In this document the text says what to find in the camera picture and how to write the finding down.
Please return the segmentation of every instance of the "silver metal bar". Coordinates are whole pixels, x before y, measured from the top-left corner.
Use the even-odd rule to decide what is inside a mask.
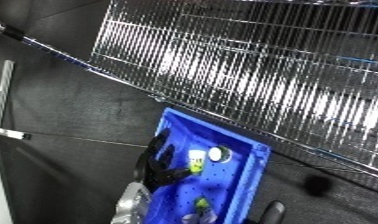
[[[14,68],[14,62],[5,61],[4,68],[0,80],[0,126],[1,120],[4,113],[5,103],[7,101],[7,95],[9,90],[9,84],[11,81],[11,76]]]
[[[20,139],[20,140],[30,138],[29,135],[24,132],[7,130],[3,128],[0,128],[0,135],[8,137],[8,138],[15,138],[15,139]]]

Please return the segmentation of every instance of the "perforated bin bottom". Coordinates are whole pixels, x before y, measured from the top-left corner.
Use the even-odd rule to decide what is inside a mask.
[[[267,163],[270,147],[172,109],[166,109],[157,133],[169,128],[167,145],[176,148],[170,168],[189,166],[189,150],[217,145],[232,150],[229,162],[206,157],[204,170],[158,189],[152,199],[147,224],[178,224],[195,213],[195,199],[205,197],[217,214],[216,223],[235,224],[245,219]]]

